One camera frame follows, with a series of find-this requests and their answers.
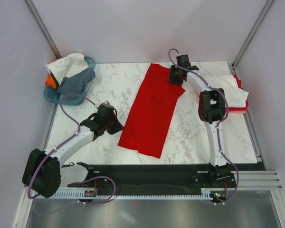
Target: gray cloth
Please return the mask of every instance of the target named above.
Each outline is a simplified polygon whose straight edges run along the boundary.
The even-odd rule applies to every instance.
[[[82,94],[85,86],[95,78],[95,72],[91,68],[87,68],[72,77],[64,77],[57,89],[58,93],[66,94]]]

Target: gray floor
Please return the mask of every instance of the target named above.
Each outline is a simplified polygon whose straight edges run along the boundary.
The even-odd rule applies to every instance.
[[[40,213],[70,200],[37,199]],[[199,200],[114,200],[102,205],[71,205],[51,216],[31,211],[33,228],[279,228],[270,192],[239,191],[225,206]]]

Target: blue plastic basket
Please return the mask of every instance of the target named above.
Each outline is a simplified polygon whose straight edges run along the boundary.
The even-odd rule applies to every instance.
[[[91,57],[85,56],[85,61],[86,61],[86,63],[89,65],[89,67],[90,67],[91,69],[93,69],[93,70],[95,69],[96,63],[95,63],[95,61],[94,61]],[[82,95],[83,95],[84,97],[86,97],[86,94],[87,94],[87,91],[88,91],[89,88],[90,88],[90,85],[91,85],[91,82],[89,82],[89,83],[86,85],[86,87],[85,87],[85,89],[84,89],[84,91],[83,91],[83,93],[82,93]],[[57,104],[57,105],[59,104],[60,100],[61,100],[62,97],[63,97],[62,94],[58,93],[54,88],[52,88],[52,87],[50,87],[50,86],[46,86],[46,88],[44,89],[43,95],[44,95],[44,97],[45,97],[48,101],[50,101],[50,102],[52,102],[52,103],[55,103],[55,104]],[[79,98],[77,98],[77,99],[75,99],[75,100],[65,100],[65,101],[62,102],[62,104],[63,104],[63,105],[70,105],[70,106],[80,105],[81,103],[83,103],[84,100],[85,100],[85,99],[84,99],[83,97],[79,97]]]

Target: wall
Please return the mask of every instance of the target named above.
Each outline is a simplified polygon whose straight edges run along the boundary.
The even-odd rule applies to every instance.
[[[285,0],[275,1],[237,71],[250,92],[265,162],[285,189]]]
[[[0,228],[12,225],[28,155],[47,131],[45,64],[53,59],[24,2],[0,0]]]
[[[266,0],[32,0],[62,56],[97,63],[233,62]]]

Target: red cloth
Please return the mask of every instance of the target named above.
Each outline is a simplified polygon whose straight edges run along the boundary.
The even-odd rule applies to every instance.
[[[151,64],[131,107],[118,145],[160,158],[177,98],[185,90],[168,83],[170,69]]]

